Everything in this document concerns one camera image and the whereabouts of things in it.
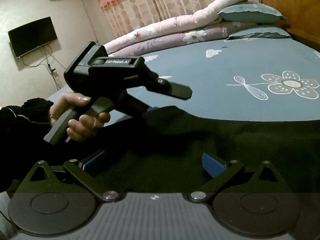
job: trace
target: pillow on shelf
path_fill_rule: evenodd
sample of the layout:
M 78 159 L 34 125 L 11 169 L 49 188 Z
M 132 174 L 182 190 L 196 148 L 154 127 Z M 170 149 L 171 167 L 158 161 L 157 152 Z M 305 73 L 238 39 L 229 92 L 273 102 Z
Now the pillow on shelf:
M 291 39 L 291 36 L 289 33 L 281 29 L 280 27 L 271 25 L 259 25 L 256 27 L 252 27 L 230 34 L 227 40 L 247 38 Z
M 268 5 L 248 1 L 225 7 L 218 15 L 226 21 L 233 22 L 271 24 L 280 19 L 287 20 L 279 11 Z

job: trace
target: black sleeve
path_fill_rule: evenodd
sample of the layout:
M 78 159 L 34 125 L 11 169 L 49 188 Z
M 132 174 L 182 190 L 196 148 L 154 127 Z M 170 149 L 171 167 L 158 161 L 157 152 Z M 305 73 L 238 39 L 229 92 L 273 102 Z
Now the black sleeve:
M 26 101 L 20 106 L 0 110 L 2 141 L 0 192 L 6 190 L 15 176 L 24 173 L 28 156 L 36 156 L 43 148 L 43 137 L 49 132 L 48 111 L 53 102 L 42 98 Z

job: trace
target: hand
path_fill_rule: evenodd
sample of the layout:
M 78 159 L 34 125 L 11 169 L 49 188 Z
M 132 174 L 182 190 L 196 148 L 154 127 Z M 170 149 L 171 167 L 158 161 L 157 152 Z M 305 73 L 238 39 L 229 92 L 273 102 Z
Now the hand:
M 90 100 L 91 98 L 85 97 L 80 93 L 62 93 L 49 109 L 49 121 L 51 126 L 54 125 L 70 105 L 85 106 Z M 67 129 L 67 134 L 71 139 L 83 142 L 88 138 L 94 137 L 97 130 L 102 128 L 104 123 L 109 121 L 109 113 L 101 113 L 97 118 L 83 114 L 80 116 L 79 121 L 71 119 L 68 122 L 69 128 Z

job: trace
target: rolled blanket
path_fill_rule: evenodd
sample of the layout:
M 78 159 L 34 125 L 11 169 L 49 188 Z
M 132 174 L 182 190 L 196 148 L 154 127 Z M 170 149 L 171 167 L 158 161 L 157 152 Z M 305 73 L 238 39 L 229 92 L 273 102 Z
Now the rolled blanket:
M 184 46 L 202 41 L 214 41 L 228 38 L 232 33 L 257 26 L 249 22 L 222 22 L 204 28 L 183 33 L 174 33 L 127 46 L 109 56 L 140 56 L 146 53 Z
M 104 47 L 108 54 L 111 54 L 140 41 L 207 26 L 219 18 L 217 14 L 220 10 L 241 1 L 243 0 L 215 0 L 192 15 L 181 15 L 152 23 L 116 38 L 106 43 Z

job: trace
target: television screen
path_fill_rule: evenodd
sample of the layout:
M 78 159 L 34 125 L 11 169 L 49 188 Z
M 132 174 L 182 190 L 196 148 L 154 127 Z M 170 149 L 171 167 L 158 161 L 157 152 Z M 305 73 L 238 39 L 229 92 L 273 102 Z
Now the television screen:
M 16 57 L 21 57 L 57 39 L 51 17 L 22 25 L 8 31 L 8 35 Z

